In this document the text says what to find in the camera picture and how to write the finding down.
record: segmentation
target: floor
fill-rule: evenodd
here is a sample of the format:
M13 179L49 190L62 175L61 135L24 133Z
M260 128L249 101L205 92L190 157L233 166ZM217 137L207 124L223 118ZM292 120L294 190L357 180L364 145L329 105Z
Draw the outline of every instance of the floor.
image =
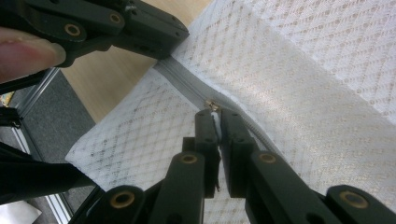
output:
M11 106L18 104L27 90L17 91ZM65 155L73 144L95 124L62 73L58 74L23 120L43 161L65 163ZM0 128L0 141L19 148L10 128ZM71 189L63 196L72 212L76 212L93 187ZM57 223L47 200L27 201L43 214L35 224Z

